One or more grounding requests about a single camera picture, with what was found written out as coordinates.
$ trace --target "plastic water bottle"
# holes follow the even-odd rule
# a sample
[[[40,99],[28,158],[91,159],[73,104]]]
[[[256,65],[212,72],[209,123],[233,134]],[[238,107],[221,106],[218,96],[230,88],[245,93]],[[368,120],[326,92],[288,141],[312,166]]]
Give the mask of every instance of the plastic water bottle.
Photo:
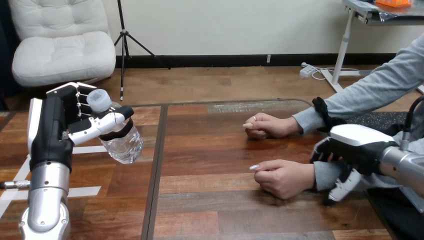
[[[91,107],[91,115],[94,118],[101,118],[102,116],[110,112],[114,112],[115,109],[121,107],[118,103],[111,101],[108,93],[103,89],[96,89],[90,92],[87,96],[87,102]],[[109,155],[122,164],[131,164],[142,154],[143,140],[140,137],[140,133],[137,128],[132,126],[128,134],[121,138],[102,140],[102,136],[111,132],[118,133],[128,124],[129,121],[130,118],[116,125],[111,131],[105,132],[99,137]]]

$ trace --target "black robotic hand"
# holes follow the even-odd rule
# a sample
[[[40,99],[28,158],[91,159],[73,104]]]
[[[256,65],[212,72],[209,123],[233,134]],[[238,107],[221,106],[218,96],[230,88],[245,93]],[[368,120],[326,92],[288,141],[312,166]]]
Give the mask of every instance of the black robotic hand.
[[[344,169],[335,182],[325,205],[341,201],[361,181],[362,176],[380,172],[381,155],[390,146],[398,146],[391,136],[356,124],[334,126],[330,137],[318,142],[310,162],[343,161]]]
[[[42,162],[57,162],[72,169],[74,143],[66,133],[91,113],[87,95],[96,87],[70,82],[31,100],[28,120],[30,169]]]

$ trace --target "fist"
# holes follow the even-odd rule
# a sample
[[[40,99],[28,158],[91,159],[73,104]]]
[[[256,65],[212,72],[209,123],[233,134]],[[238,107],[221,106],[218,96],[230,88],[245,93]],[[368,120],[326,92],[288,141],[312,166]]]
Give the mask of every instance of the fist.
[[[263,190],[283,200],[311,189],[315,182],[313,164],[279,159],[261,162],[250,169],[256,171],[254,179]]]
[[[254,117],[256,120],[251,117],[243,124],[246,134],[251,138],[282,138],[302,131],[294,117],[280,119],[265,113],[258,113]]]

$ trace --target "white cushioned chair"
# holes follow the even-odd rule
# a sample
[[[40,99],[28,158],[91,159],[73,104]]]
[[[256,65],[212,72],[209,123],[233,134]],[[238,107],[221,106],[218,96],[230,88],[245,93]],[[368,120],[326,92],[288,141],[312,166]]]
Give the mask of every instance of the white cushioned chair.
[[[9,0],[9,5],[22,40],[12,65],[20,85],[94,82],[112,75],[115,46],[102,0]]]

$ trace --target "white wall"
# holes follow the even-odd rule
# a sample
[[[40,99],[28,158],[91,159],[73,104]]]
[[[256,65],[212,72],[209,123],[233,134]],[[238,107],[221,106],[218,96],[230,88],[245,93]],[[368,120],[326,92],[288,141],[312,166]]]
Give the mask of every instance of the white wall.
[[[118,4],[103,1],[115,41]],[[341,0],[122,0],[122,11],[125,28],[156,55],[337,53],[348,17]],[[349,53],[395,53],[424,32],[354,23]],[[131,55],[148,55],[128,44]]]

